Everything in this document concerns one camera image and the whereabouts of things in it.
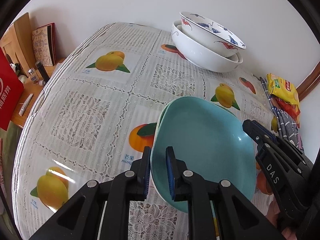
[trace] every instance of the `small bottle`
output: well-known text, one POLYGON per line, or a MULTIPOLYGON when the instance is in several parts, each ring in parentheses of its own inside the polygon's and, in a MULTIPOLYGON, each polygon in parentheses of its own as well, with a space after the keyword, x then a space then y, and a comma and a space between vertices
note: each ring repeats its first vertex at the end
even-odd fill
POLYGON ((31 68, 28 70, 28 73, 30 74, 30 79, 34 84, 38 84, 40 81, 40 78, 34 68, 31 68))

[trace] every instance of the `red bat pattern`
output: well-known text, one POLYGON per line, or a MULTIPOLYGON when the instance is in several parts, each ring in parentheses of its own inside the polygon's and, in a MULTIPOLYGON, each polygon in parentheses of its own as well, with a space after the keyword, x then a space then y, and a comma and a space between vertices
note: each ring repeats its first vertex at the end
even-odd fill
POLYGON ((192 30, 191 25, 190 25, 185 19, 181 18, 181 20, 182 20, 182 23, 183 23, 184 25, 189 25, 190 28, 191 28, 191 30, 192 30))
POLYGON ((229 45, 228 43, 223 41, 215 41, 215 42, 221 42, 227 49, 237 49, 236 47, 229 45))

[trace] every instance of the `notebook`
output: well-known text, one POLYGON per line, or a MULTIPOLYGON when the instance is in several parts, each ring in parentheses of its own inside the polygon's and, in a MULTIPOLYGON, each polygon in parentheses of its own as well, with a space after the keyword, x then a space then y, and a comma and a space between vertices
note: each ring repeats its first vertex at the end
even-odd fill
POLYGON ((54 23, 41 26, 32 32, 36 61, 41 60, 44 66, 53 66, 56 61, 54 32, 54 23))

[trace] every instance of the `black bottle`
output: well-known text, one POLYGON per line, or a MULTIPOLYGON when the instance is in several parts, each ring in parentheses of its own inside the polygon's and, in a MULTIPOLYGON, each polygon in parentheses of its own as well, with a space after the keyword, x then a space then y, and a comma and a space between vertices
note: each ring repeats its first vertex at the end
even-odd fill
POLYGON ((47 83, 49 81, 49 76, 48 76, 47 72, 45 71, 45 68, 44 68, 42 62, 41 61, 37 61, 36 62, 36 67, 39 70, 39 72, 40 72, 41 76, 43 77, 44 81, 47 83))

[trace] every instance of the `red snack bag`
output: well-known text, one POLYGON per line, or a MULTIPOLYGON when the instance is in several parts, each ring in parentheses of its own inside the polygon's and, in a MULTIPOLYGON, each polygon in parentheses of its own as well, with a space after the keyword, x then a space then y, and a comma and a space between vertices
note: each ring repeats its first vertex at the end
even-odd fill
POLYGON ((292 119, 296 122, 297 127, 300 128, 300 121, 299 121, 300 109, 298 105, 290 105, 278 97, 275 97, 275 99, 279 104, 279 106, 281 107, 281 109, 287 112, 288 115, 290 115, 292 119))
POLYGON ((0 128, 7 130, 12 113, 23 92, 23 84, 0 49, 0 128))

